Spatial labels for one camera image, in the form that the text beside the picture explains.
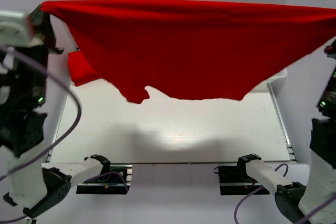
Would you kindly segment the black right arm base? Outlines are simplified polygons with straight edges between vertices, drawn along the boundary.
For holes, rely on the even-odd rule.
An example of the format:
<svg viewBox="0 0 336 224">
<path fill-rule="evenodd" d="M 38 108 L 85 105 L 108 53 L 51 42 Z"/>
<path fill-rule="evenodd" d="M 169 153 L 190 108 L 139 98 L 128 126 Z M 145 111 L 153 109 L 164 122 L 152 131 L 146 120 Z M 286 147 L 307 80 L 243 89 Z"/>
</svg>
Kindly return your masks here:
<svg viewBox="0 0 336 224">
<path fill-rule="evenodd" d="M 221 196 L 246 196 L 261 186 L 254 179 L 242 179 L 233 165 L 217 166 L 213 172 L 218 176 Z"/>
</svg>

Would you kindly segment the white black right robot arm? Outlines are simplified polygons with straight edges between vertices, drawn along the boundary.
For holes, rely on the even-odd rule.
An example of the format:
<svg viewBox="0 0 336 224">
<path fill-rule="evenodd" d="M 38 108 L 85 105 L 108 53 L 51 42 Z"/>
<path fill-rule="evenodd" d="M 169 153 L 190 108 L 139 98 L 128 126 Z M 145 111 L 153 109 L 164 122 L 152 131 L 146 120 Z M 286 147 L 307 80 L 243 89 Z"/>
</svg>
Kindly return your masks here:
<svg viewBox="0 0 336 224">
<path fill-rule="evenodd" d="M 335 74 L 330 76 L 317 109 L 324 119 L 312 119 L 311 163 L 302 185 L 281 176 L 255 154 L 241 156 L 237 175 L 251 179 L 274 196 L 281 214 L 292 223 L 335 223 Z"/>
</svg>

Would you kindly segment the white plastic basket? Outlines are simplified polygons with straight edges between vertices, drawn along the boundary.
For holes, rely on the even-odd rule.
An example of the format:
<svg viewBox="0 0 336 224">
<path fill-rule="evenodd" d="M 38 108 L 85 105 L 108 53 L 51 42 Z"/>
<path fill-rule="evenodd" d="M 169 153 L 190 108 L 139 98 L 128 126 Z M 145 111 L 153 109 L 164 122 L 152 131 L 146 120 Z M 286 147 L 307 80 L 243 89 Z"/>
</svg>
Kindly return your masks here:
<svg viewBox="0 0 336 224">
<path fill-rule="evenodd" d="M 287 69 L 284 68 L 282 69 L 280 72 L 274 74 L 273 76 L 269 77 L 268 79 L 266 79 L 264 82 L 265 83 L 272 83 L 278 79 L 283 79 L 287 76 Z"/>
</svg>

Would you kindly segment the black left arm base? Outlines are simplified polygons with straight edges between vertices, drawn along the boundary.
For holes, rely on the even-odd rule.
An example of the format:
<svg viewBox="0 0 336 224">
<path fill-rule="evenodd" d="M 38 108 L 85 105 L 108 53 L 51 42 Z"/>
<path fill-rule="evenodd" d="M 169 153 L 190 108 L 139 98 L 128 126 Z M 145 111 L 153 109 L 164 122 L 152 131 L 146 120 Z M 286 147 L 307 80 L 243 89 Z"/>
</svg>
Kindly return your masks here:
<svg viewBox="0 0 336 224">
<path fill-rule="evenodd" d="M 79 184 L 77 195 L 126 195 L 132 180 L 132 165 L 111 165 L 110 171 L 117 174 L 108 174 Z"/>
</svg>

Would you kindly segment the folded red t-shirt stack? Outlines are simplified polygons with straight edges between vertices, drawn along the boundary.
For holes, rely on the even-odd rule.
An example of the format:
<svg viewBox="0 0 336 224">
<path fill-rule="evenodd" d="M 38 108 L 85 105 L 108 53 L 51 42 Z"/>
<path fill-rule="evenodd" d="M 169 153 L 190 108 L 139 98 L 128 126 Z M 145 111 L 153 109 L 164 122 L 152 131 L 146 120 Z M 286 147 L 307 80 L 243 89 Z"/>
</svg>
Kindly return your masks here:
<svg viewBox="0 0 336 224">
<path fill-rule="evenodd" d="M 77 87 L 102 78 L 101 74 L 96 72 L 85 59 L 81 51 L 68 54 L 68 67 L 71 80 Z"/>
</svg>

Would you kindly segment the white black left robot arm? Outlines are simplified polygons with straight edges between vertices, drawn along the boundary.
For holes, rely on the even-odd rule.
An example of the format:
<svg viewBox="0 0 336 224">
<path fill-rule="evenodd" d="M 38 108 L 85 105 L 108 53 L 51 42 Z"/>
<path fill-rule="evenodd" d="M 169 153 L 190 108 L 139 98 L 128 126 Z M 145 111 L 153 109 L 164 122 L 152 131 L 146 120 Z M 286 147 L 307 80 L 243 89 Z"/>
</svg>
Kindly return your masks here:
<svg viewBox="0 0 336 224">
<path fill-rule="evenodd" d="M 25 217 L 36 218 L 60 203 L 78 184 L 110 178 L 110 162 L 92 155 L 81 163 L 44 168 L 50 147 L 44 140 L 47 114 L 37 109 L 46 101 L 48 56 L 60 55 L 49 14 L 1 11 L 1 59 L 13 65 L 1 74 L 1 151 L 6 156 L 10 191 L 4 200 L 20 206 Z"/>
</svg>

